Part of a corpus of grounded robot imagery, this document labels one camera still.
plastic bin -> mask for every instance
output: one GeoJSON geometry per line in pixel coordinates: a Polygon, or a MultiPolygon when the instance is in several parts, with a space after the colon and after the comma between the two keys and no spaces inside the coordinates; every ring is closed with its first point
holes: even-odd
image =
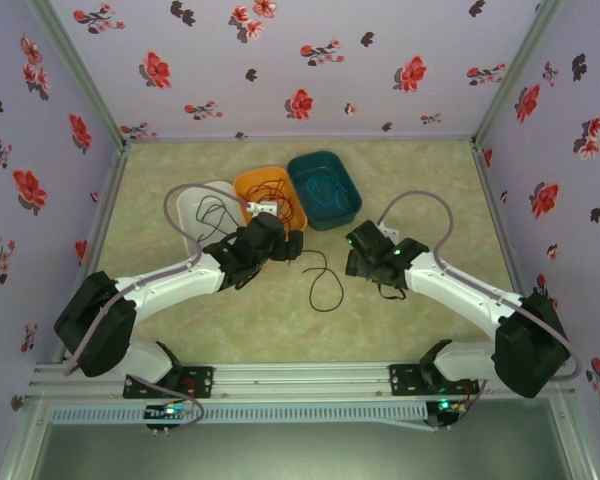
{"type": "MultiPolygon", "coordinates": [[[[235,196],[230,183],[209,182],[205,185],[235,196]]],[[[245,226],[238,202],[203,188],[187,188],[178,196],[176,207],[180,228],[199,239],[202,247],[222,240],[238,226],[245,226]]],[[[184,246],[189,256],[196,254],[196,247],[188,238],[184,239],[184,246]]]]}
{"type": "MultiPolygon", "coordinates": [[[[265,167],[251,170],[239,175],[233,182],[233,189],[239,197],[250,202],[268,200],[273,193],[279,193],[288,199],[277,200],[280,206],[280,216],[285,217],[285,230],[304,231],[307,228],[307,216],[298,200],[298,195],[293,188],[289,174],[282,167],[265,167]]],[[[240,206],[242,215],[247,223],[251,220],[251,213],[244,206],[240,206]]]]}
{"type": "Polygon", "coordinates": [[[362,208],[358,189],[335,153],[320,151],[296,157],[287,171],[314,230],[351,223],[362,208]]]}

orange container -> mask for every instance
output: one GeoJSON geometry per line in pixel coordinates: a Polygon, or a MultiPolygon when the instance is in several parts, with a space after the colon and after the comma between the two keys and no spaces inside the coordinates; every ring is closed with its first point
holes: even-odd
{"type": "MultiPolygon", "coordinates": [[[[282,167],[264,167],[239,175],[233,182],[236,195],[248,202],[275,200],[279,206],[279,216],[285,230],[304,231],[307,228],[307,215],[302,209],[289,174],[282,167]]],[[[241,205],[242,215],[247,223],[251,213],[241,205]]]]}

gray cable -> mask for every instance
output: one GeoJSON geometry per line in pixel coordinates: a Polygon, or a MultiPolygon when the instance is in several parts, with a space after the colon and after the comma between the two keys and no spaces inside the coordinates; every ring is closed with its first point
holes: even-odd
{"type": "Polygon", "coordinates": [[[567,341],[567,339],[564,338],[559,332],[557,332],[554,328],[550,327],[549,325],[547,325],[546,323],[544,323],[541,319],[539,319],[538,317],[536,317],[531,312],[528,312],[524,308],[516,305],[513,302],[510,302],[509,300],[506,300],[504,298],[500,298],[497,294],[495,294],[495,293],[491,292],[490,290],[482,287],[481,285],[477,285],[476,283],[472,282],[468,278],[465,278],[462,275],[458,275],[454,271],[447,269],[447,266],[442,262],[442,259],[440,258],[439,250],[442,247],[442,245],[444,245],[444,243],[447,240],[449,240],[449,237],[451,236],[451,233],[453,232],[453,227],[454,227],[455,221],[454,221],[454,218],[453,218],[453,212],[451,211],[451,207],[449,206],[449,204],[442,197],[440,197],[439,195],[436,195],[435,193],[427,192],[427,191],[424,191],[424,190],[410,190],[408,192],[401,193],[396,198],[394,198],[389,203],[389,205],[387,205],[387,208],[385,208],[384,212],[382,212],[382,215],[380,215],[380,219],[378,220],[377,224],[380,225],[380,223],[382,223],[382,221],[384,220],[384,218],[389,213],[389,210],[391,210],[391,208],[396,204],[396,202],[398,202],[398,200],[401,200],[404,197],[408,197],[408,196],[412,196],[412,195],[424,195],[426,197],[431,197],[431,198],[437,200],[445,208],[445,210],[447,211],[447,215],[449,217],[449,227],[447,228],[447,232],[444,234],[444,236],[440,239],[440,241],[438,243],[436,243],[436,246],[433,247],[433,258],[435,259],[435,262],[438,265],[438,267],[440,268],[440,270],[442,270],[443,272],[445,272],[450,277],[455,278],[459,282],[467,285],[469,288],[473,288],[474,290],[477,290],[478,292],[486,295],[487,297],[491,298],[492,300],[496,300],[496,301],[502,303],[503,305],[506,305],[507,307],[515,310],[519,314],[524,315],[526,318],[528,318],[529,320],[531,320],[537,326],[539,326],[544,331],[546,331],[547,333],[549,333],[558,342],[560,342],[560,344],[564,348],[567,349],[567,351],[569,352],[569,354],[571,355],[571,357],[573,357],[573,360],[574,360],[574,362],[576,364],[573,373],[570,373],[569,375],[563,375],[563,376],[553,377],[551,380],[554,381],[554,382],[567,382],[567,381],[573,380],[574,378],[577,378],[580,375],[581,371],[582,371],[582,362],[580,360],[580,356],[576,353],[576,351],[571,346],[571,344],[567,341]]]}
{"type": "MultiPolygon", "coordinates": [[[[235,200],[236,202],[238,202],[244,206],[247,206],[248,203],[241,198],[238,198],[238,197],[231,195],[223,190],[220,190],[219,188],[211,187],[211,186],[205,185],[203,183],[183,183],[181,185],[177,185],[177,186],[173,187],[171,190],[169,190],[167,192],[167,194],[164,196],[164,200],[162,201],[162,211],[167,220],[167,223],[169,225],[171,225],[171,227],[176,232],[178,232],[180,235],[191,240],[193,242],[193,244],[196,246],[196,254],[189,262],[190,264],[195,265],[198,263],[198,261],[200,261],[200,257],[202,257],[202,248],[200,247],[200,244],[198,243],[198,241],[196,240],[196,238],[193,235],[189,235],[187,232],[182,230],[176,224],[176,222],[171,218],[171,215],[169,214],[169,199],[175,192],[177,192],[178,190],[181,190],[183,188],[203,188],[203,189],[210,190],[212,192],[224,195],[225,197],[235,200]]],[[[85,333],[84,337],[82,338],[80,345],[78,345],[78,348],[76,348],[76,351],[73,353],[71,358],[69,358],[69,360],[67,362],[67,367],[64,370],[64,375],[68,377],[69,375],[71,375],[73,372],[75,372],[79,368],[78,360],[80,359],[80,356],[82,355],[82,353],[84,352],[84,349],[86,348],[87,344],[89,343],[89,340],[91,340],[93,333],[98,328],[98,325],[100,325],[100,322],[102,322],[102,319],[107,315],[107,313],[109,312],[109,309],[111,309],[111,307],[118,300],[120,300],[121,298],[123,298],[125,295],[132,292],[136,288],[144,287],[148,283],[155,282],[156,280],[162,280],[163,278],[167,278],[172,275],[180,274],[180,273],[188,270],[189,268],[190,267],[188,267],[187,265],[183,265],[180,267],[173,268],[171,270],[167,270],[165,272],[156,273],[154,275],[149,275],[148,277],[138,280],[137,282],[132,283],[128,287],[123,288],[121,291],[119,291],[117,294],[115,294],[113,297],[111,297],[109,299],[109,301],[107,301],[107,303],[105,303],[104,306],[100,309],[100,311],[98,312],[96,317],[93,319],[93,322],[91,322],[91,326],[89,327],[89,329],[87,330],[87,333],[85,333]]]]}

black mount plate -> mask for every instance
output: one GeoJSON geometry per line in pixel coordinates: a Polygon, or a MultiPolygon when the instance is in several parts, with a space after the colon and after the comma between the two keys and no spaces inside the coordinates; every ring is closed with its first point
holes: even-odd
{"type": "MultiPolygon", "coordinates": [[[[178,385],[172,390],[195,398],[211,398],[213,387],[213,367],[182,367],[178,385]]],[[[122,397],[127,399],[174,398],[173,395],[158,392],[127,376],[122,397]]]]}
{"type": "Polygon", "coordinates": [[[424,395],[433,396],[466,396],[469,388],[471,395],[477,395],[480,384],[473,380],[459,382],[446,382],[444,390],[435,390],[430,387],[420,374],[418,363],[396,363],[389,365],[389,383],[391,394],[394,397],[415,397],[424,395]]]}

black cable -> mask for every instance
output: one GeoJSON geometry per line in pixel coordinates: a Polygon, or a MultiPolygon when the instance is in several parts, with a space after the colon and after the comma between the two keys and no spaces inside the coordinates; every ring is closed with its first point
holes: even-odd
{"type": "Polygon", "coordinates": [[[313,308],[316,312],[321,312],[321,313],[333,312],[336,308],[338,308],[340,305],[342,305],[342,301],[344,300],[344,287],[342,286],[342,283],[340,282],[340,279],[338,278],[338,274],[329,268],[329,266],[327,264],[327,257],[324,253],[322,253],[318,250],[302,250],[302,253],[317,253],[318,255],[321,255],[322,259],[324,260],[324,267],[311,267],[311,268],[307,268],[306,270],[304,270],[302,272],[302,273],[307,273],[311,270],[322,270],[320,272],[320,275],[318,275],[311,283],[311,288],[309,289],[309,305],[311,305],[311,308],[313,308]],[[322,275],[324,275],[326,272],[331,273],[331,275],[333,275],[333,277],[336,279],[336,282],[338,282],[338,286],[340,287],[340,300],[338,300],[338,303],[336,304],[335,307],[322,309],[322,308],[316,307],[313,304],[313,288],[316,286],[316,283],[318,282],[318,280],[320,280],[320,277],[322,277],[322,275]]]}
{"type": "Polygon", "coordinates": [[[236,225],[236,227],[240,227],[241,225],[236,221],[236,219],[233,217],[233,215],[231,215],[231,212],[227,209],[227,205],[224,203],[224,201],[215,196],[215,195],[205,195],[204,197],[202,197],[202,200],[200,200],[200,203],[198,204],[198,210],[196,210],[196,221],[198,221],[199,223],[206,225],[208,227],[213,228],[213,230],[211,231],[211,233],[208,233],[206,236],[204,234],[201,234],[198,237],[198,242],[203,242],[204,240],[207,240],[208,238],[210,238],[211,236],[213,236],[214,233],[216,232],[220,232],[223,235],[228,235],[227,232],[223,231],[220,229],[220,225],[222,224],[222,220],[224,218],[225,215],[229,215],[229,218],[233,221],[233,223],[236,225]],[[201,216],[200,215],[200,211],[202,209],[202,204],[204,203],[205,200],[207,199],[213,199],[213,200],[217,200],[218,202],[220,202],[219,204],[213,204],[213,205],[209,205],[207,207],[207,210],[204,212],[204,214],[201,216]],[[214,212],[217,212],[218,210],[222,210],[222,214],[220,215],[220,219],[217,221],[216,224],[213,223],[209,223],[206,221],[207,219],[207,215],[210,215],[214,212]]]}
{"type": "Polygon", "coordinates": [[[384,293],[382,293],[382,285],[378,284],[378,293],[385,300],[404,300],[405,298],[407,298],[407,294],[404,292],[404,290],[402,290],[401,288],[396,288],[396,290],[400,292],[400,296],[391,295],[388,297],[384,293]]]}

